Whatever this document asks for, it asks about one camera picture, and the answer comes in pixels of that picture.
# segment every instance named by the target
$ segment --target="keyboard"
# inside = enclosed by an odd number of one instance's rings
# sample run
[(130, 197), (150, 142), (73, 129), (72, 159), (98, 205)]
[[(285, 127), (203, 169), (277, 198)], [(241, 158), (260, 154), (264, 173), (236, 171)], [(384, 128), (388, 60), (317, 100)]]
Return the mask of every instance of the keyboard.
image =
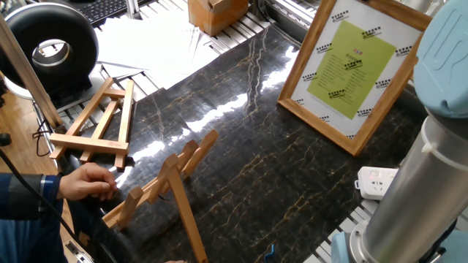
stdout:
[[(146, 4), (150, 0), (140, 0), (138, 4)], [(125, 0), (96, 0), (92, 3), (79, 4), (71, 2), (91, 23), (93, 27), (104, 24), (105, 18), (115, 18), (127, 11), (127, 2)]]

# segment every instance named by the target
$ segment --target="small blue object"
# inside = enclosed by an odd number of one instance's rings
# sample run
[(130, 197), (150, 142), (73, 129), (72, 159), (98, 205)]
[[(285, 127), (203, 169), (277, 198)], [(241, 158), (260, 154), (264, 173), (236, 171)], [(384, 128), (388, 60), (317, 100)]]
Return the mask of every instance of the small blue object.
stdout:
[(273, 257), (275, 254), (275, 245), (274, 244), (271, 244), (271, 252), (269, 254), (266, 254), (264, 257), (263, 257), (263, 262), (264, 263), (267, 263), (266, 259), (269, 259), (271, 257)]
[(415, 66), (419, 100), (433, 113), (468, 117), (468, 1), (451, 0), (422, 38)]
[(344, 232), (334, 235), (331, 240), (331, 263), (350, 263)]

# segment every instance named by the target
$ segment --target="cardboard box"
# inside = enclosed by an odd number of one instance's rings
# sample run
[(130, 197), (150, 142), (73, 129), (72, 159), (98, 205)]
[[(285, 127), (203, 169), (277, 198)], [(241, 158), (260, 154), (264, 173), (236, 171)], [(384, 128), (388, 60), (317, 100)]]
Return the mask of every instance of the cardboard box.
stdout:
[(249, 0), (189, 0), (190, 23), (214, 36), (247, 13)]

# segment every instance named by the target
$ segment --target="wooden easel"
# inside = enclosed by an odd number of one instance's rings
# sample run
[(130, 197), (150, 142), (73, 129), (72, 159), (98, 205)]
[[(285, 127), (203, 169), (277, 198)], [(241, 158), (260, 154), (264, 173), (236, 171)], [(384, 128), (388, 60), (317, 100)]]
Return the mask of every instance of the wooden easel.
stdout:
[(198, 263), (208, 263), (200, 233), (182, 185), (181, 175), (184, 176), (184, 179), (187, 179), (193, 173), (197, 165), (214, 145), (218, 136), (215, 130), (210, 131), (203, 138), (200, 146), (192, 140), (185, 144), (181, 154), (177, 156), (173, 153), (167, 157), (157, 177), (143, 188), (138, 186), (132, 189), (124, 202), (102, 217), (107, 227), (111, 228), (118, 224), (120, 230), (124, 229), (132, 219), (137, 207), (140, 207), (144, 202), (153, 204), (164, 190), (169, 191), (171, 189), (195, 258)]
[[(75, 148), (84, 150), (80, 160), (83, 163), (86, 163), (91, 159), (94, 152), (114, 153), (116, 154), (115, 166), (118, 168), (125, 167), (125, 156), (129, 153), (129, 144), (127, 143), (127, 138), (129, 134), (130, 114), (132, 112), (134, 83), (132, 80), (130, 80), (127, 83), (127, 89), (125, 91), (110, 88), (112, 84), (112, 78), (106, 79), (101, 88), (92, 97), (92, 99), (83, 109), (82, 113), (78, 116), (76, 121), (72, 124), (65, 135), (52, 134), (50, 136), (50, 141), (56, 146), (56, 148), (49, 157), (52, 159), (58, 159), (64, 154), (67, 148)], [(101, 121), (97, 124), (91, 138), (76, 136), (80, 131), (80, 128), (105, 96), (110, 97), (112, 100), (107, 106)], [(122, 109), (118, 141), (114, 142), (110, 140), (101, 140), (101, 137), (104, 135), (105, 130), (109, 126), (113, 113), (117, 109), (118, 100), (122, 98), (124, 99), (124, 106)]]

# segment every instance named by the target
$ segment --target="picture frame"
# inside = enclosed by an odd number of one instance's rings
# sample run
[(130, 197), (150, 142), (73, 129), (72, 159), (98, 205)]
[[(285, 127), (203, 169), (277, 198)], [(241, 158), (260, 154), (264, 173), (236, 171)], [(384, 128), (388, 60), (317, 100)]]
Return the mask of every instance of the picture frame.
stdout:
[[(303, 105), (292, 99), (292, 95), (298, 87), (298, 83), (301, 78), (303, 78), (303, 81), (306, 81), (304, 78), (310, 76), (304, 75), (304, 69), (308, 63), (312, 61), (312, 53), (321, 48), (317, 43), (319, 42), (321, 35), (324, 34), (325, 25), (327, 25), (327, 23), (331, 23), (332, 11), (338, 1), (346, 1), (346, 4), (348, 5), (353, 4), (351, 2), (354, 2), (354, 4), (357, 5), (366, 5), (367, 7), (371, 7), (381, 13), (382, 16), (385, 16), (386, 20), (389, 20), (388, 17), (390, 17), (406, 26), (420, 31), (419, 37), (417, 37), (415, 44), (411, 46), (410, 50), (408, 50), (408, 54), (405, 54), (406, 58), (404, 58), (400, 67), (395, 68), (396, 73), (391, 78), (391, 81), (385, 91), (383, 91), (378, 100), (374, 102), (375, 106), (371, 108), (370, 114), (366, 116), (366, 120), (363, 121), (357, 133), (352, 137), (343, 134), (338, 129), (325, 122), (323, 118), (315, 115)], [(394, 0), (322, 0), (278, 98), (278, 103), (328, 137), (330, 140), (334, 141), (347, 152), (351, 153), (353, 156), (357, 156), (382, 122), (383, 118), (387, 115), (393, 103), (397, 100), (398, 96), (411, 78), (412, 69), (417, 63), (416, 52), (419, 41), (430, 22), (431, 17)]]

